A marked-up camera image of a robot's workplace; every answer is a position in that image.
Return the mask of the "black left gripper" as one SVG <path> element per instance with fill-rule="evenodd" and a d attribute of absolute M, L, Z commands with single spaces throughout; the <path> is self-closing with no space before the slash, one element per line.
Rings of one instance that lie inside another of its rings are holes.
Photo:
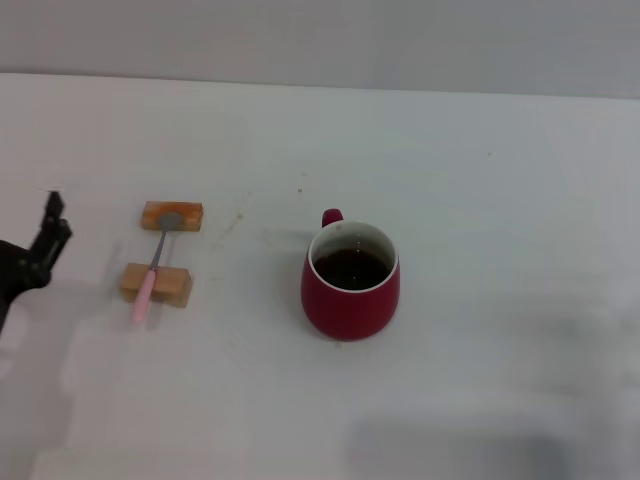
<path fill-rule="evenodd" d="M 41 229 L 30 248 L 1 241 L 1 328 L 11 304 L 22 293 L 46 287 L 51 270 L 72 236 L 66 219 L 65 205 L 58 191 L 50 191 Z"/>

